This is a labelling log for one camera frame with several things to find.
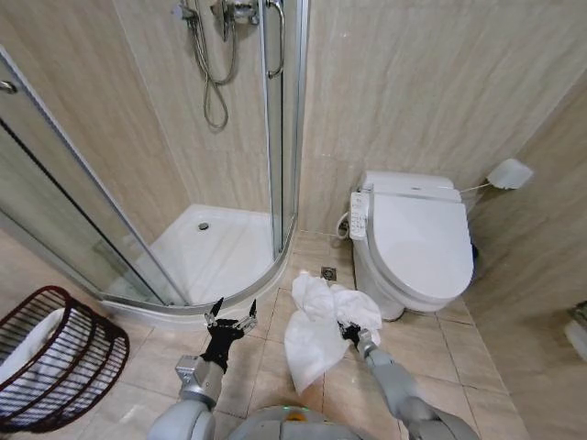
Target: shower hose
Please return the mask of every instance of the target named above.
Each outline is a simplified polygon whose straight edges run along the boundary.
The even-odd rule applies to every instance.
[[[183,0],[183,5],[189,7],[187,0]],[[205,78],[203,103],[204,117],[210,127],[212,127],[214,130],[221,131],[224,127],[227,126],[228,123],[228,109],[227,103],[224,99],[224,96],[220,92],[219,87],[230,83],[235,74],[235,66],[237,63],[237,34],[235,32],[235,22],[234,20],[230,22],[230,35],[232,37],[230,69],[228,70],[226,78],[217,80],[212,75],[212,69],[210,68],[210,57],[208,56],[208,46],[205,41],[204,25],[202,24],[202,14],[200,13],[199,0],[194,0],[194,11],[196,14],[194,14],[192,17],[186,18],[185,21],[187,22],[190,40],[194,49],[195,60]],[[209,114],[212,92],[216,94],[220,105],[222,105],[222,120],[218,124],[212,120],[212,116]]]

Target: bidet control panel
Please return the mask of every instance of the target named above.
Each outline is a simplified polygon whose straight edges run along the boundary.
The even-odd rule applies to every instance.
[[[367,214],[369,212],[369,193],[350,194],[349,235],[352,240],[367,238]]]

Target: glass shower door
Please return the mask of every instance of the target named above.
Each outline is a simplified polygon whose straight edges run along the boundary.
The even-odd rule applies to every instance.
[[[282,251],[297,211],[304,0],[263,0],[273,242]]]
[[[26,80],[4,54],[0,80],[15,93],[0,93],[0,210],[56,259],[73,269],[91,293],[140,303],[185,304],[150,261],[90,177],[64,147]],[[147,261],[141,270],[136,260]]]

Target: shower door frame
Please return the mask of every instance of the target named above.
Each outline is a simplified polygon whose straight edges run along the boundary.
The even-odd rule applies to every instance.
[[[265,0],[258,0],[260,7],[264,7]],[[285,262],[289,246],[291,245],[292,237],[294,234],[295,226],[297,224],[297,215],[298,215],[298,206],[299,206],[299,189],[300,189],[300,165],[301,165],[301,157],[302,157],[302,141],[303,141],[303,132],[304,132],[304,101],[305,101],[305,67],[306,67],[306,56],[307,56],[307,33],[308,33],[308,15],[309,15],[309,0],[298,0],[297,4],[297,20],[296,26],[299,29],[299,35],[296,33],[296,69],[297,72],[297,108],[296,108],[296,122],[295,122],[295,158],[293,162],[293,216],[292,221],[287,226],[287,235],[282,234],[282,243],[275,243],[273,242],[274,248],[274,255],[275,258],[271,267],[253,284],[251,284],[248,288],[235,293],[231,297],[225,299],[224,304],[225,306],[229,307],[231,305],[237,304],[242,302],[244,299],[253,296],[256,292],[258,292],[264,285],[266,285],[282,268],[283,263]],[[265,47],[264,47],[264,37],[262,35],[262,31],[260,32],[260,50],[261,50],[261,74],[262,74],[262,88],[263,88],[263,95],[265,97],[265,127],[266,127],[266,143],[267,143],[267,151],[268,151],[268,172],[269,172],[269,194],[272,200],[272,185],[271,185],[271,163],[270,163],[270,143],[269,143],[269,120],[268,120],[268,110],[267,110],[267,99],[268,99],[268,90],[267,84],[265,82],[265,74],[266,74],[266,60],[265,60]],[[18,79],[19,84],[22,86],[23,92],[26,94],[28,99],[31,103],[37,107],[40,114],[46,120],[47,124],[50,126],[50,129],[55,132],[55,134],[61,139],[61,143],[63,146],[68,149],[70,154],[75,158],[78,162],[81,169],[87,174],[88,178],[93,182],[95,187],[99,190],[102,196],[106,199],[106,201],[110,204],[113,211],[116,215],[120,218],[120,220],[125,224],[128,230],[131,232],[133,237],[140,243],[143,247],[143,250],[147,252],[147,254],[152,258],[152,261],[157,265],[158,269],[161,273],[167,278],[167,282],[175,289],[176,293],[185,301],[185,305],[167,305],[167,304],[156,304],[150,302],[142,302],[138,300],[131,300],[129,298],[123,298],[119,296],[114,296],[108,294],[105,291],[101,291],[97,289],[89,280],[87,280],[82,273],[80,273],[75,268],[71,267],[65,260],[63,260],[59,255],[53,252],[50,248],[45,246],[42,242],[40,242],[36,237],[32,236],[25,228],[21,225],[16,223],[13,219],[6,216],[5,214],[1,213],[0,215],[0,226],[5,227],[15,239],[20,241],[22,244],[26,245],[28,248],[33,250],[37,255],[46,259],[53,267],[62,271],[76,281],[82,288],[84,288],[89,294],[94,296],[96,299],[103,301],[110,301],[112,303],[120,303],[124,305],[130,305],[133,307],[138,307],[140,309],[146,309],[149,311],[163,313],[163,314],[176,314],[176,315],[195,315],[195,314],[203,314],[209,311],[211,304],[198,304],[198,305],[190,305],[182,291],[178,288],[175,281],[169,275],[168,271],[162,266],[160,261],[153,255],[152,251],[149,249],[149,245],[144,241],[138,230],[134,227],[132,222],[128,219],[125,215],[122,208],[117,203],[116,199],[110,194],[110,192],[106,189],[102,181],[99,177],[95,174],[92,170],[89,163],[85,160],[79,150],[73,145],[72,141],[69,139],[65,131],[62,129],[61,125],[58,121],[53,117],[49,108],[43,103],[41,98],[37,95],[34,91],[30,83],[27,81],[24,74],[18,69],[16,64],[12,61],[6,50],[3,46],[0,45],[0,62],[3,62],[4,65],[10,70],[15,78]],[[271,203],[271,218],[273,217],[273,205]]]
[[[267,163],[268,163],[268,176],[269,176],[269,194],[270,194],[270,202],[271,202],[271,223],[273,224],[272,230],[272,239],[273,239],[273,255],[275,259],[280,256],[282,253],[286,253],[287,248],[289,246],[289,241],[291,241],[292,236],[294,234],[296,225],[297,225],[297,216],[298,216],[298,208],[299,208],[299,193],[300,193],[300,180],[301,180],[301,164],[302,164],[302,144],[304,138],[304,116],[305,116],[305,74],[306,74],[306,63],[307,63],[307,39],[308,39],[308,24],[309,24],[309,2],[310,0],[296,0],[296,31],[295,37],[295,51],[297,57],[295,58],[296,65],[295,65],[295,72],[297,74],[297,93],[296,93],[296,115],[295,115],[295,157],[293,159],[293,215],[289,224],[285,224],[283,222],[283,177],[282,177],[282,170],[280,176],[280,183],[281,183],[281,194],[280,194],[280,202],[281,206],[278,208],[276,206],[274,200],[275,191],[273,190],[273,178],[271,174],[275,172],[275,169],[271,168],[271,145],[270,145],[270,110],[269,110],[269,81],[272,81],[267,78],[267,72],[269,70],[268,62],[267,62],[267,48],[266,48],[266,41],[265,41],[265,32],[266,32],[266,24],[265,20],[267,19],[265,16],[265,11],[268,8],[266,5],[267,0],[258,0],[259,2],[259,9],[263,11],[260,14],[260,28],[261,28],[261,35],[260,35],[260,49],[261,49],[261,67],[262,67],[262,87],[263,87],[263,95],[265,98],[265,132],[266,132],[266,142],[267,142]],[[280,74],[277,79],[282,81],[282,74]],[[283,93],[283,81],[280,87],[280,91],[282,94],[282,112],[283,112],[283,104],[284,104],[284,93]],[[281,127],[281,165],[283,165],[283,113],[282,116],[282,127]],[[276,223],[279,221],[279,234],[276,232]]]

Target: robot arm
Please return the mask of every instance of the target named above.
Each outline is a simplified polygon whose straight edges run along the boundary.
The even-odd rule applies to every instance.
[[[480,440],[459,417],[427,403],[420,395],[412,375],[371,340],[368,330],[357,325],[342,329],[369,365],[379,384],[390,413],[407,428],[413,440]]]
[[[249,315],[235,319],[216,319],[223,299],[205,314],[211,339],[202,356],[182,356],[175,372],[182,381],[181,400],[164,412],[150,428],[148,440],[212,440],[216,406],[222,377],[227,372],[228,351],[234,341],[257,324],[256,302]]]

